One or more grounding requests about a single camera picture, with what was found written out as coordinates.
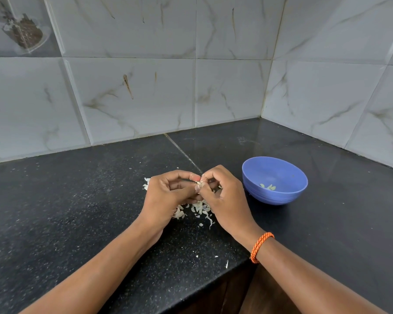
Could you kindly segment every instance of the person's left arm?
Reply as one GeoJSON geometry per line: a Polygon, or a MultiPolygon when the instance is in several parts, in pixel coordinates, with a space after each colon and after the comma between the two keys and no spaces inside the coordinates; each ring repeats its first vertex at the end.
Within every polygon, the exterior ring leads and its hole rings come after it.
{"type": "Polygon", "coordinates": [[[132,266],[162,235],[176,207],[200,199],[200,176],[173,171],[150,179],[137,219],[101,252],[20,314],[96,314],[132,266]]]}

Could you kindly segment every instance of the orange bracelet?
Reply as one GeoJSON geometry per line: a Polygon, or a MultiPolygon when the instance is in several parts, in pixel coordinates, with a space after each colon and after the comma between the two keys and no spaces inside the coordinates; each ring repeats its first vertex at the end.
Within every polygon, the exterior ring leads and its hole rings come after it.
{"type": "Polygon", "coordinates": [[[258,259],[256,259],[256,255],[259,251],[259,248],[262,246],[262,244],[265,242],[265,240],[267,240],[269,237],[274,237],[274,235],[272,234],[272,232],[266,232],[264,233],[256,242],[256,244],[254,245],[252,252],[250,253],[250,260],[252,260],[253,263],[259,263],[258,259]]]}

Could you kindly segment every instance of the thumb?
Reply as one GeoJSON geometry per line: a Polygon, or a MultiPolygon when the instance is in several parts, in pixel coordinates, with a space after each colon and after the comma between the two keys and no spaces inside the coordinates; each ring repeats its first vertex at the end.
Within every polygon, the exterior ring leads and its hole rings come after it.
{"type": "Polygon", "coordinates": [[[208,183],[202,183],[201,187],[199,187],[199,185],[195,186],[195,190],[210,204],[210,206],[217,200],[208,183]]]}
{"type": "Polygon", "coordinates": [[[181,190],[178,190],[176,193],[176,198],[177,200],[181,203],[185,199],[190,198],[196,194],[195,186],[190,185],[186,186],[185,188],[182,188],[181,190]]]}

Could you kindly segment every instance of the kitchen wall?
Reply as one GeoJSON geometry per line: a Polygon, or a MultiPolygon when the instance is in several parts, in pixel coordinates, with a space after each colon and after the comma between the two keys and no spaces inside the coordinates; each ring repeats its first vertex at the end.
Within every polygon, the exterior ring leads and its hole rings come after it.
{"type": "Polygon", "coordinates": [[[0,162],[260,116],[285,0],[0,0],[0,162]]]}
{"type": "Polygon", "coordinates": [[[262,117],[393,167],[393,0],[286,0],[262,117]]]}

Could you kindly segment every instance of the blue bowl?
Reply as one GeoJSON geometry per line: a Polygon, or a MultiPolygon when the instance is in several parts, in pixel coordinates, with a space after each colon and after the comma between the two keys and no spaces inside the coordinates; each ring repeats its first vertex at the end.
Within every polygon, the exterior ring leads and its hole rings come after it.
{"type": "Polygon", "coordinates": [[[274,157],[253,157],[242,165],[243,184],[257,200],[270,205],[284,205],[295,200],[308,184],[301,169],[274,157]]]}

